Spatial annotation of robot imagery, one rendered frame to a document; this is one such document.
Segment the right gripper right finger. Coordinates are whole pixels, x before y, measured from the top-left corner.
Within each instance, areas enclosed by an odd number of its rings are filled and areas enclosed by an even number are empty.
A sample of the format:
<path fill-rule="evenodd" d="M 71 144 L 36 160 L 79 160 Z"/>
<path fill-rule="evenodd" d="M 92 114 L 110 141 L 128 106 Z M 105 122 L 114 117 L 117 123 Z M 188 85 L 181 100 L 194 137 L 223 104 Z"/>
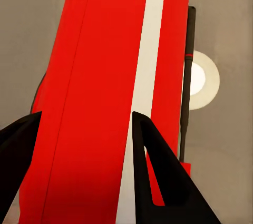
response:
<path fill-rule="evenodd" d="M 136 224 L 221 224 L 152 120 L 132 112 Z M 165 206 L 152 201 L 147 149 Z"/>

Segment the radio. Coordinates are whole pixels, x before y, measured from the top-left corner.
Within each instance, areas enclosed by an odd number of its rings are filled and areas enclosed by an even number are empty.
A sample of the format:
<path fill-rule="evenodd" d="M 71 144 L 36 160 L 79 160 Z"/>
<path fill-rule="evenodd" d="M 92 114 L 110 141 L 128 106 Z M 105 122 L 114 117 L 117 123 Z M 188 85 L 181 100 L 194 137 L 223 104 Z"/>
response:
<path fill-rule="evenodd" d="M 18 224 L 136 224 L 132 112 L 184 163 L 196 8 L 189 0 L 65 0 L 31 106 L 42 111 Z M 165 206 L 144 146 L 153 204 Z"/>

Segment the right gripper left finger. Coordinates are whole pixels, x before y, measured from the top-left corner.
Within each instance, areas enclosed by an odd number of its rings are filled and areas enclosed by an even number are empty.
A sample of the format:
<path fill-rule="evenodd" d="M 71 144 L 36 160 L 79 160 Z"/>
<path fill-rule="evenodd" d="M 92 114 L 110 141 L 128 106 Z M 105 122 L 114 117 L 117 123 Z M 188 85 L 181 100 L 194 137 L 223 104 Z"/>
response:
<path fill-rule="evenodd" d="M 21 117 L 0 131 L 0 224 L 31 165 L 41 115 Z"/>

